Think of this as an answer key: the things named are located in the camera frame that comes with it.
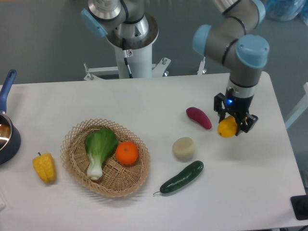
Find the lemon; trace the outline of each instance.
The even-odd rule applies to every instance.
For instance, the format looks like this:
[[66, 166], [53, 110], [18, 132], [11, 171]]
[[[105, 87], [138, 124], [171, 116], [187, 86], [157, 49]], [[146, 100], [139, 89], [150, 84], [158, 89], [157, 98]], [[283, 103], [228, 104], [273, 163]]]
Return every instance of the lemon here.
[[237, 124], [233, 116], [229, 116], [223, 120], [218, 125], [217, 132], [220, 136], [224, 138], [230, 138], [236, 134]]

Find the pot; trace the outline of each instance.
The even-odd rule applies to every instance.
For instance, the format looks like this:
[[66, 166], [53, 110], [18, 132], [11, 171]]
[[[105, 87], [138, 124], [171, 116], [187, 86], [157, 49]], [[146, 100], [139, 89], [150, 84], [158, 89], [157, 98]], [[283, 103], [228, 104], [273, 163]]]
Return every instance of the pot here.
[[17, 72], [10, 70], [0, 91], [0, 165], [17, 153], [21, 137], [6, 113], [6, 101]]

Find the orange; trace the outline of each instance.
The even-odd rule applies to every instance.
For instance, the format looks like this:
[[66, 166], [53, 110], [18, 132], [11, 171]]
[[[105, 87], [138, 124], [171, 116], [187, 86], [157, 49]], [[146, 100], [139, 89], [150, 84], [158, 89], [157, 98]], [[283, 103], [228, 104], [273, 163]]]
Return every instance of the orange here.
[[138, 147], [133, 142], [122, 142], [116, 148], [115, 155], [116, 159], [121, 164], [131, 165], [138, 159]]

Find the black object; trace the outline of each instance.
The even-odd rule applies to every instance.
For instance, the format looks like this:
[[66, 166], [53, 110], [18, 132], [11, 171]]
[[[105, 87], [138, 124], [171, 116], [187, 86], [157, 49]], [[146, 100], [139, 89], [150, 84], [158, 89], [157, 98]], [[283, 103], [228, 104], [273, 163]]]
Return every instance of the black object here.
[[308, 219], [308, 195], [292, 196], [292, 207], [298, 220]]
[[21, 143], [18, 130], [5, 114], [6, 100], [16, 75], [17, 72], [15, 70], [10, 70], [0, 91], [0, 111], [2, 112], [0, 113], [0, 126], [6, 127], [6, 130], [2, 130], [3, 134], [4, 131], [8, 133], [8, 136], [0, 134], [0, 164], [10, 160], [17, 153]]
[[241, 131], [249, 132], [258, 120], [256, 115], [249, 114], [249, 106], [253, 97], [238, 98], [232, 96], [232, 90], [226, 91], [226, 95], [222, 93], [217, 94], [214, 97], [214, 111], [219, 115], [219, 122], [225, 117], [226, 113], [235, 118], [237, 124], [236, 136]]

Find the purple sweet potato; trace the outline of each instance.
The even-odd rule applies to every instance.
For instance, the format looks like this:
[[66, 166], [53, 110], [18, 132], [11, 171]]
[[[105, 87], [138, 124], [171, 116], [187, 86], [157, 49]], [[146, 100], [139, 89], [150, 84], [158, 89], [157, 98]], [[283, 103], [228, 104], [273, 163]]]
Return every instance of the purple sweet potato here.
[[205, 129], [211, 129], [212, 128], [212, 123], [211, 123], [210, 119], [199, 108], [196, 108], [196, 107], [187, 108], [186, 114], [190, 119], [194, 120], [195, 122], [200, 124]]

